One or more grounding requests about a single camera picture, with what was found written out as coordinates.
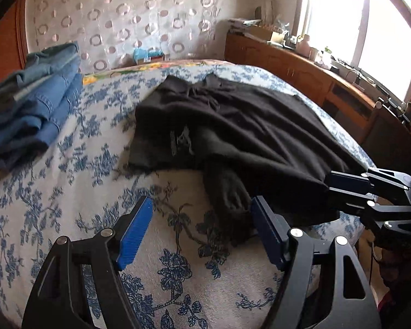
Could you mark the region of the black pants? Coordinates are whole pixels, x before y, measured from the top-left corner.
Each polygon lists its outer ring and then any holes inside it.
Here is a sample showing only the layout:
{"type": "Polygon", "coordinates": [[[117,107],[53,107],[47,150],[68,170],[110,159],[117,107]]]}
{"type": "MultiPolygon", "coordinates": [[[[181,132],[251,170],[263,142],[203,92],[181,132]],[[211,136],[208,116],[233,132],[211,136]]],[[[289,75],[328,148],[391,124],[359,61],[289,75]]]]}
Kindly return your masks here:
{"type": "Polygon", "coordinates": [[[207,75],[168,76],[135,110],[129,165],[135,172],[193,169],[227,239],[243,244],[252,198],[294,227],[335,221],[333,171],[359,174],[357,160],[299,97],[207,75]]]}

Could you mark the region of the blue floral white bedspread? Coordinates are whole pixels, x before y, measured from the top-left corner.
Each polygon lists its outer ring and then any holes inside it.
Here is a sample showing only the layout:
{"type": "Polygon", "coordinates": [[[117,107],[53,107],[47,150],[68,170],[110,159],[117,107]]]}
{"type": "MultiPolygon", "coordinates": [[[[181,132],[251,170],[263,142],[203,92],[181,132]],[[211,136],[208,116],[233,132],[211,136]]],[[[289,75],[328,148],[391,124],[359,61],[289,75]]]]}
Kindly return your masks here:
{"type": "Polygon", "coordinates": [[[0,310],[19,327],[53,242],[88,239],[142,196],[153,217],[122,283],[145,328],[259,328],[281,283],[260,240],[222,239],[198,172],[127,171],[133,111],[167,76],[191,83],[214,73],[294,94],[268,71],[217,61],[93,76],[56,141],[0,176],[0,310]]]}

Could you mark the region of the cardboard box with blue items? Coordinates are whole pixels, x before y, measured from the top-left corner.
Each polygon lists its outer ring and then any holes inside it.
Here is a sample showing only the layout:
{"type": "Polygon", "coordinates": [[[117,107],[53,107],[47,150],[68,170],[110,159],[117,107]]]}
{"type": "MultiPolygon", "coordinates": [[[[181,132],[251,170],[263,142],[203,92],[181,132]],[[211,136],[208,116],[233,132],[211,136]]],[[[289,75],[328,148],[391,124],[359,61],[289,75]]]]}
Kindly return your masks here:
{"type": "Polygon", "coordinates": [[[136,48],[133,52],[133,61],[136,65],[149,63],[152,60],[164,58],[164,53],[158,48],[150,48],[148,50],[143,48],[136,48]]]}

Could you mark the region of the folded blue jeans stack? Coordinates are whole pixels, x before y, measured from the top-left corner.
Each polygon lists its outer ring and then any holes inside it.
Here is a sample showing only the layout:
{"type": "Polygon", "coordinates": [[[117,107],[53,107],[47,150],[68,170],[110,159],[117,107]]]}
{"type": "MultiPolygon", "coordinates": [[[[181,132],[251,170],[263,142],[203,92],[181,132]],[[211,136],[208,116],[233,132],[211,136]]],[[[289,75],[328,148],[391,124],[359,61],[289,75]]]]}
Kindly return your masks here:
{"type": "Polygon", "coordinates": [[[30,53],[24,69],[0,82],[0,170],[45,152],[82,91],[77,42],[30,53]]]}

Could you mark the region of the pink circle pattern curtain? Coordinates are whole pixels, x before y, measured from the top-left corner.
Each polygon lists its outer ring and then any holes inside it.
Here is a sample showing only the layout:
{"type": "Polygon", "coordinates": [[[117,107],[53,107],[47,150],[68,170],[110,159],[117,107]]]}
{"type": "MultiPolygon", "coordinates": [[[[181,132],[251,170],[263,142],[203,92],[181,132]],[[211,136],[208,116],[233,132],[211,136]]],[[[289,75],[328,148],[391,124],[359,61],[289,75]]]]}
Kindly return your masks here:
{"type": "Polygon", "coordinates": [[[136,48],[167,59],[215,58],[226,0],[26,0],[30,51],[77,42],[80,72],[135,64],[136,48]]]}

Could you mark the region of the colourful floral pink blanket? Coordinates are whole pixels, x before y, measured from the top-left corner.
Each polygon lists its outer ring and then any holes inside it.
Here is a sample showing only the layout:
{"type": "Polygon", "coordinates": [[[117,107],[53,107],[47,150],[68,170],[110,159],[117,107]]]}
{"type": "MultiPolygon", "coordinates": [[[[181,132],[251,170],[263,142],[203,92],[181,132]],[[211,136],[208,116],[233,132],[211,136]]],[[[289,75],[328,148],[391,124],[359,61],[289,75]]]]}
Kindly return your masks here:
{"type": "Polygon", "coordinates": [[[192,67],[192,66],[232,66],[231,62],[220,59],[180,59],[163,62],[145,63],[138,66],[130,66],[125,68],[116,68],[113,70],[103,71],[99,73],[92,73],[83,77],[83,86],[96,83],[103,79],[112,79],[116,76],[121,76],[129,73],[136,73],[141,71],[159,70],[172,67],[192,67]]]}

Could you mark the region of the stack of papers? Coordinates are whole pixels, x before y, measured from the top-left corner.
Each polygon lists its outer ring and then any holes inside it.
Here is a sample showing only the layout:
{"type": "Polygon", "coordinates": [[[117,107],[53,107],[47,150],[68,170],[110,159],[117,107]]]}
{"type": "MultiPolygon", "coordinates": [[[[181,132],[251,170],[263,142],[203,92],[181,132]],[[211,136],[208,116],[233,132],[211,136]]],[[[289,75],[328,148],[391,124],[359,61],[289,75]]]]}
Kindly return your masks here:
{"type": "Polygon", "coordinates": [[[231,18],[227,19],[229,23],[229,31],[231,33],[242,33],[244,34],[251,26],[259,26],[261,23],[260,19],[241,19],[241,18],[231,18]]]}

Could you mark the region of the cardboard box on cabinet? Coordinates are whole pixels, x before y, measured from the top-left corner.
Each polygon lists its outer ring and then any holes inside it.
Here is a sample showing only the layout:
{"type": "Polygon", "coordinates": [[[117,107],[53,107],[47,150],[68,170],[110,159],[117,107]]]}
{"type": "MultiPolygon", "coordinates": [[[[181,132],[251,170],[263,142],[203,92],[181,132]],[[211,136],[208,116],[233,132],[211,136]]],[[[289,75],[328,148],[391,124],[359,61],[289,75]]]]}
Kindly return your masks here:
{"type": "Polygon", "coordinates": [[[263,27],[252,25],[248,28],[247,33],[266,42],[274,42],[281,44],[284,41],[286,34],[279,33],[273,30],[268,30],[263,27]]]}

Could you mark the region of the wooden side cabinet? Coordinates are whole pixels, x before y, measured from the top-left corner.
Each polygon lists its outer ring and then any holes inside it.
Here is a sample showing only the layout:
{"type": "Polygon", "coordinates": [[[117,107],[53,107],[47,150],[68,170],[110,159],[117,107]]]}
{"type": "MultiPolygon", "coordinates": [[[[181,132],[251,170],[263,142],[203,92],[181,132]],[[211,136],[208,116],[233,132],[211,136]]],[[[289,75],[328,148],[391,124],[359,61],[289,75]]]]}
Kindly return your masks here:
{"type": "Polygon", "coordinates": [[[378,108],[376,102],[340,76],[296,53],[229,32],[224,56],[231,63],[256,66],[278,76],[322,107],[361,144],[411,143],[411,132],[388,110],[378,108]]]}

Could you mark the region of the pink bottle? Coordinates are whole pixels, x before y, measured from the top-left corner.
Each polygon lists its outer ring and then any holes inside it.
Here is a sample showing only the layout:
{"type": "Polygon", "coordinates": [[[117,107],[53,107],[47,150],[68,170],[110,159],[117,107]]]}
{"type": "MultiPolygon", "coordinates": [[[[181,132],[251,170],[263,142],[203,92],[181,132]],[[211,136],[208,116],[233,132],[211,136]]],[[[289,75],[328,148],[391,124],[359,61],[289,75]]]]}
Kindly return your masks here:
{"type": "Polygon", "coordinates": [[[302,36],[302,38],[300,39],[300,41],[297,43],[295,47],[295,51],[300,56],[303,56],[305,58],[310,57],[311,47],[310,47],[310,36],[308,34],[304,34],[302,36]]]}

